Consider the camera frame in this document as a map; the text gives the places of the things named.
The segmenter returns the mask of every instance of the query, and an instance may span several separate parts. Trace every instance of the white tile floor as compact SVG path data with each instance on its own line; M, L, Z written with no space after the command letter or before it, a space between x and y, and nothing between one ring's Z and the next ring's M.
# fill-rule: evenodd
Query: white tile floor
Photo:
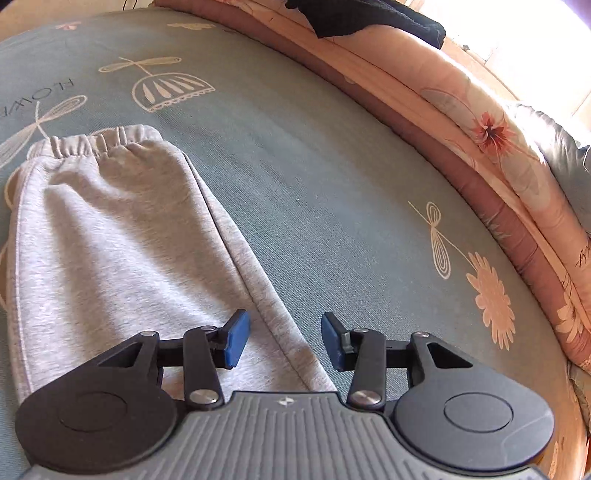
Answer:
M0 12L0 41L48 23L147 7L151 0L14 0Z

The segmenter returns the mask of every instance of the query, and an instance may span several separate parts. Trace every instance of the black garment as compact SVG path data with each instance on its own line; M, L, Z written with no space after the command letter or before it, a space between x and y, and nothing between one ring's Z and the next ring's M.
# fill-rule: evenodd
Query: black garment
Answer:
M287 0L302 12L318 38L351 35L368 25L390 25L441 48L443 25L395 0Z

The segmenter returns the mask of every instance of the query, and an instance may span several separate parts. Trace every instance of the bed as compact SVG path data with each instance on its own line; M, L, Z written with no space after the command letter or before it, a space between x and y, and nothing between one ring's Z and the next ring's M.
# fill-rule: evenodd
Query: bed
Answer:
M229 212L340 391L350 376L330 367L324 311L391 339L429 331L540 393L556 428L538 464L556 480L579 478L586 427L543 286L524 274L543 249L518 208L467 162L446 162L465 148L418 128L412 109L401 104L394 118L381 103L364 103L354 78L331 81L305 52L269 48L270 36L212 12L138 9L2 42L2 184L37 140L151 125L188 155ZM493 200L479 210L483 198ZM9 188L5 200L2 239ZM0 471L9 479L27 464L13 433L18 401L0 332ZM390 372L389 396L405 389L404 373Z

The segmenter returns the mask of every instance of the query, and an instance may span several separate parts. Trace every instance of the gray sweatpants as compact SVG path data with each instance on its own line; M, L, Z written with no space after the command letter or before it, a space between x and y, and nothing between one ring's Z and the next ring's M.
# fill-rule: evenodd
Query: gray sweatpants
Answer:
M246 240L189 159L154 128L33 145L7 247L18 397L142 330L179 338L251 312L233 390L334 390ZM182 376L164 388L182 397Z

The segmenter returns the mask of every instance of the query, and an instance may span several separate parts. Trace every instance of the printed flower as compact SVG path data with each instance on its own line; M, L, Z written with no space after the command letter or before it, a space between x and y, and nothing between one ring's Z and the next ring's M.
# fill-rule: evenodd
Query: printed flower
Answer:
M476 296L476 305L482 312L484 325L491 326L492 341L499 344L499 347L509 349L509 343L513 343L515 333L515 314L511 310L511 300L505 294L505 286L499 280L496 270L491 268L488 260L481 257L478 252L476 256L468 254L470 262L476 269L476 277L466 274L468 282L480 294Z
M61 29L61 30L75 30L78 28L78 25L80 25L82 22L70 22L70 23L64 23L63 25L58 25L56 27L56 29Z
M484 112L480 122L474 120L474 124L470 130L476 135L475 141L485 154L501 158L511 151L509 139L515 134L504 118L496 121L489 112Z
M570 343L575 339L578 333L583 332L583 322L581 321L579 312L574 308L573 302L570 300L570 297L566 292L564 292L564 302L566 305L556 311L562 322L554 328L557 332L568 333L569 336L566 339L566 343Z

